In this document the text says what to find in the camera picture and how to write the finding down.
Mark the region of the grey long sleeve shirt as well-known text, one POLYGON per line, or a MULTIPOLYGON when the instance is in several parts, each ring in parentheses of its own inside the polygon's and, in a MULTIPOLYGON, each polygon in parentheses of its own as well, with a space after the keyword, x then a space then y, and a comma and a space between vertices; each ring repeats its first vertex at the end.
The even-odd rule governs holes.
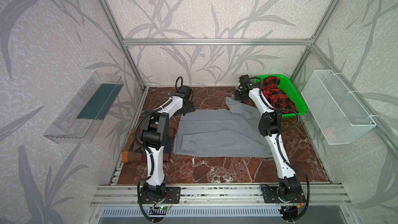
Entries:
POLYGON ((174 141, 176 155, 271 158, 258 130, 257 108, 226 97, 227 109, 196 110, 182 116, 174 141))

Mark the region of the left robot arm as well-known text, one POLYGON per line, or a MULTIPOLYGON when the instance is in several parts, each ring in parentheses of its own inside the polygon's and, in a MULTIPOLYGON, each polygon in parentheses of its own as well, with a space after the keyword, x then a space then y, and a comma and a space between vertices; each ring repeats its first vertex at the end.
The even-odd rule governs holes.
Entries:
POLYGON ((147 158, 147 177, 138 180, 143 184, 142 188, 138 188, 143 197, 151 201, 166 197, 163 155, 169 138, 170 118, 193 111, 195 108, 188 95, 173 93, 165 103, 144 113, 138 121, 134 140, 145 151, 147 158))

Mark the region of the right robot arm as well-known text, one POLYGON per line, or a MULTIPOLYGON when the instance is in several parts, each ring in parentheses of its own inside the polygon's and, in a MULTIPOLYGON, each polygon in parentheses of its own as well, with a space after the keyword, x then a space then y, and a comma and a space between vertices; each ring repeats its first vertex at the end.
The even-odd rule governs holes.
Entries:
POLYGON ((268 143, 276 164, 279 183, 276 190, 277 198, 286 203, 296 200, 302 194, 302 186, 297 178, 297 170, 290 164, 283 145, 282 111, 272 107, 257 83, 238 86, 235 99, 251 99, 261 114, 258 129, 268 143))

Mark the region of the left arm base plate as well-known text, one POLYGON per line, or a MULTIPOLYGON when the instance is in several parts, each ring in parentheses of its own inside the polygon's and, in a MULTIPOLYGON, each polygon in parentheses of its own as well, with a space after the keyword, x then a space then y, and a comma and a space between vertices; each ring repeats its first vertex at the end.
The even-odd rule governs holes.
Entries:
POLYGON ((141 204, 155 204, 162 202, 166 204, 178 204, 181 196, 180 187, 166 186, 160 190, 140 189, 140 202, 141 204))

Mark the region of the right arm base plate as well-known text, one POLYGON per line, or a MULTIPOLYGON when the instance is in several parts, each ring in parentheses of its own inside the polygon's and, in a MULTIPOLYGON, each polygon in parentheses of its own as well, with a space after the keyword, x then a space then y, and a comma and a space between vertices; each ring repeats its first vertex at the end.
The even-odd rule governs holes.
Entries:
POLYGON ((303 204, 306 203, 305 193, 300 189, 291 194, 286 193, 280 186, 261 185, 264 203, 273 204, 303 204))

